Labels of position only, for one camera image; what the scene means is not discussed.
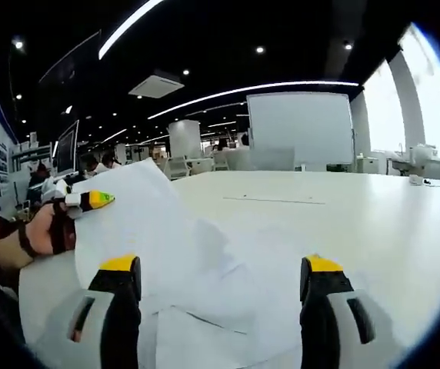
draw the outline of white paper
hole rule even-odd
[[[109,258],[141,259],[142,367],[275,368],[284,357],[293,362],[284,368],[300,367],[302,240],[267,224],[225,231],[197,219],[151,160],[101,173],[74,190],[115,196],[75,222],[82,287]]]

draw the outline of office chair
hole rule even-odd
[[[213,171],[229,171],[227,158],[223,151],[213,153]]]
[[[423,178],[440,179],[440,161],[428,160],[423,168]]]
[[[169,158],[165,163],[164,174],[168,179],[174,181],[176,179],[189,176],[189,168],[183,156],[178,158]]]

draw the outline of black ceiling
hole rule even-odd
[[[98,48],[142,3],[0,3],[0,99],[19,139],[37,131],[42,141],[54,141],[71,120],[80,118],[81,140],[102,141],[127,128],[115,140],[132,143],[165,134],[167,125],[176,118],[244,101],[246,95],[211,99],[147,120],[167,108],[217,92],[279,81],[362,83],[395,50],[405,27],[418,14],[411,2],[396,0],[164,0],[99,61]],[[77,60],[75,73],[70,69],[63,78],[65,85],[61,81],[59,85],[38,83],[65,54],[94,34],[77,50],[78,55],[72,55]],[[23,53],[12,46],[15,36],[25,43]],[[351,51],[343,48],[346,41],[354,44]],[[265,54],[256,54],[259,45],[265,47]],[[8,64],[13,95],[21,94],[22,100],[12,100]],[[186,68],[188,76],[182,75]],[[161,99],[138,100],[128,95],[155,69],[177,75],[185,87]],[[361,91],[312,89],[344,92],[351,97]],[[301,87],[282,89],[290,90]],[[73,105],[70,116],[62,115],[69,105]],[[224,131],[244,129],[247,118],[236,115],[246,113],[246,105],[235,105],[193,118],[200,120],[202,131],[224,117],[238,122],[211,128]]]

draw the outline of hand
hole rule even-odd
[[[59,206],[61,206],[63,211],[67,211],[67,208],[63,203],[59,204]],[[46,204],[37,212],[32,221],[26,225],[28,241],[34,251],[39,254],[53,254],[49,228],[51,227],[54,216],[53,204]],[[75,222],[71,218],[67,219],[68,221],[63,227],[65,233],[65,250],[73,250],[76,243]]]

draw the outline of ceiling light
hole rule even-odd
[[[233,125],[235,123],[235,121],[227,121],[226,123],[218,123],[216,125],[209,125],[208,128],[210,127],[218,127],[219,125]]]
[[[107,39],[101,49],[98,51],[98,60],[101,60],[105,53],[114,45],[116,41],[126,32],[128,28],[134,25],[143,15],[150,12],[156,5],[160,4],[163,0],[149,0],[143,6],[141,6],[136,12],[122,23],[118,29]]]
[[[160,138],[165,138],[165,137],[168,137],[168,135],[160,136],[160,137],[155,137],[155,138],[150,138],[149,140],[140,142],[138,145],[148,144],[149,142],[152,142],[152,141],[155,141],[155,140],[159,140]]]
[[[235,90],[225,91],[225,92],[219,92],[218,94],[213,94],[209,96],[205,96],[203,98],[197,98],[196,100],[192,100],[189,102],[185,102],[184,104],[177,105],[173,108],[169,108],[167,110],[161,111],[160,113],[157,113],[155,115],[152,115],[148,117],[148,119],[157,118],[160,115],[169,113],[171,111],[184,108],[185,106],[189,106],[192,104],[196,104],[201,101],[209,100],[211,98],[219,98],[221,96],[226,96],[230,94],[236,94],[238,92],[245,92],[245,91],[251,91],[251,90],[259,90],[261,88],[270,88],[270,87],[282,87],[282,86],[298,86],[298,85],[330,85],[330,86],[352,86],[352,87],[358,87],[358,83],[353,82],[340,82],[340,81],[294,81],[294,82],[278,82],[278,83],[268,83],[267,85],[256,85],[256,86],[250,86],[250,87],[244,87],[244,88],[237,88]]]
[[[56,143],[54,144],[54,149],[52,150],[52,157],[53,158],[56,155],[56,149],[58,148],[58,143],[59,143],[59,141],[56,141]]]
[[[125,129],[122,129],[121,131],[119,131],[118,133],[114,133],[112,136],[109,136],[109,137],[107,137],[104,141],[102,141],[102,144],[103,144],[104,142],[106,142],[106,141],[109,141],[111,138],[114,138],[115,136],[120,135],[122,132],[125,132],[125,131],[127,131],[127,130],[128,130],[128,129],[125,128]]]

